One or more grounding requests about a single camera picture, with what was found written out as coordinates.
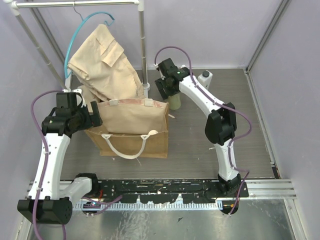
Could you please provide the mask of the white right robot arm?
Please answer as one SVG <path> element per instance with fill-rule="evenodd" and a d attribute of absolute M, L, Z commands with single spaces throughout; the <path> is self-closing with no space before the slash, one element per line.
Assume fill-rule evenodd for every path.
<path fill-rule="evenodd" d="M 219 191 L 223 196 L 231 197 L 241 184 L 232 142 L 237 130 L 235 106 L 214 97 L 187 67 L 177 67 L 171 58 L 156 64 L 155 68 L 160 73 L 155 84 L 163 99 L 183 93 L 207 118 L 204 133 L 217 154 Z"/>

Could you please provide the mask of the brown burlap canvas bag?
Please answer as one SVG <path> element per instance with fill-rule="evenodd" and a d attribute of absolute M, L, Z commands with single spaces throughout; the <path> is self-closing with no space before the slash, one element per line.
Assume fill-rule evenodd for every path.
<path fill-rule="evenodd" d="M 151 98 L 114 99 L 98 103 L 102 125 L 85 133 L 101 156 L 136 158 L 168 157 L 169 105 Z M 148 135 L 157 130 L 158 134 Z"/>

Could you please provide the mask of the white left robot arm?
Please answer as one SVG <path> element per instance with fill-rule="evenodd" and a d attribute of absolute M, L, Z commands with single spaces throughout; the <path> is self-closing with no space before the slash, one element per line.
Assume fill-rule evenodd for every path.
<path fill-rule="evenodd" d="M 94 173 L 79 173 L 64 189 L 60 189 L 63 162 L 72 135 L 102 125 L 96 102 L 92 112 L 81 89 L 56 91 L 56 106 L 37 124 L 42 140 L 39 164 L 33 185 L 17 210 L 31 223 L 66 225 L 73 206 L 82 198 L 95 198 L 100 193 Z"/>

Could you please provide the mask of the green bottle cream cap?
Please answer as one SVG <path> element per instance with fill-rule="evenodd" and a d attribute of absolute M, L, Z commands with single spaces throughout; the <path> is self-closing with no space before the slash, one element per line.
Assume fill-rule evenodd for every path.
<path fill-rule="evenodd" d="M 170 110 L 178 110 L 181 107 L 181 96 L 180 93 L 177 93 L 175 95 L 169 96 L 167 99 L 167 102 L 169 103 L 169 109 Z"/>

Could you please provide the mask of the cream bottle with cap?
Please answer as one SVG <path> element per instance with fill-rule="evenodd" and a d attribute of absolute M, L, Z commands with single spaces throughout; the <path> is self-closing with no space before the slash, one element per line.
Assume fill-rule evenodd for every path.
<path fill-rule="evenodd" d="M 153 135 L 156 135 L 156 134 L 158 134 L 159 132 L 157 131 L 157 130 L 151 130 L 151 131 L 149 131 L 149 133 L 148 133 L 148 135 L 149 136 L 153 136 Z"/>

